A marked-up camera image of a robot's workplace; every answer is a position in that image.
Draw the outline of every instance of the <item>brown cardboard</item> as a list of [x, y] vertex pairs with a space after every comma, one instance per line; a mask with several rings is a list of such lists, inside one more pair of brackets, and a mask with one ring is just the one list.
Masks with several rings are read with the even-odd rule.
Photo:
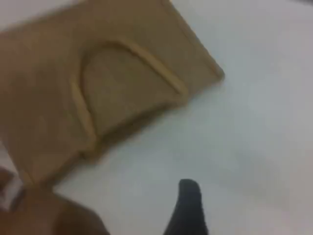
[[0, 136], [40, 183], [222, 76], [168, 0], [86, 1], [0, 35]]

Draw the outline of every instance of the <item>black object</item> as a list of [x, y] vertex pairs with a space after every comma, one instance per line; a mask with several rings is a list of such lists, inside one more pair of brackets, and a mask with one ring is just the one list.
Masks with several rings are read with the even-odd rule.
[[201, 190], [189, 179], [179, 183], [179, 195], [164, 235], [208, 235], [202, 209]]

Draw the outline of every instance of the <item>white surface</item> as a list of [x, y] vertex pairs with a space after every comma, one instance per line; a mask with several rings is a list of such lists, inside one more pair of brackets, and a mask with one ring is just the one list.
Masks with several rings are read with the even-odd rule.
[[[52, 5], [27, 0], [32, 6], [17, 9], [21, 1], [14, 2], [0, 5], [7, 24]], [[97, 166], [77, 168], [56, 191], [95, 209], [113, 235], [159, 235], [179, 179], [191, 177], [201, 184], [212, 235], [313, 234], [313, 5], [174, 4], [225, 81]]]

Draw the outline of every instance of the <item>black sock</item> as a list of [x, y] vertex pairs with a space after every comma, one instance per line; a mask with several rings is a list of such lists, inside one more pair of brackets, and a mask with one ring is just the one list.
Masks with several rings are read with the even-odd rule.
[[181, 180], [172, 218], [164, 235], [208, 235], [197, 182]]

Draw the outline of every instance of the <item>cardboard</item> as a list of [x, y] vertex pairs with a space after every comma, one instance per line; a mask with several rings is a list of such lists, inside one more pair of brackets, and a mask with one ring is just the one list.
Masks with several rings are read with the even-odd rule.
[[85, 1], [0, 35], [0, 136], [45, 182], [223, 75], [168, 0]]

